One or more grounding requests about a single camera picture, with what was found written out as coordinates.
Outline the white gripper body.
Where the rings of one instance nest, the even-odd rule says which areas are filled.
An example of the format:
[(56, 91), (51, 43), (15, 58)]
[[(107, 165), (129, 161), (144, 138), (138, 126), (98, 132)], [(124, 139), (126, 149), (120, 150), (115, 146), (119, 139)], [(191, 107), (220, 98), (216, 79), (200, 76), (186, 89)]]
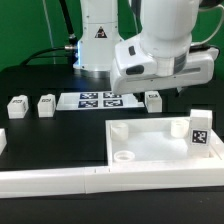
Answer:
[(118, 95), (187, 87), (209, 82), (213, 71), (211, 46), (192, 46), (187, 57), (158, 59), (147, 55), (135, 36), (116, 45), (110, 85)]

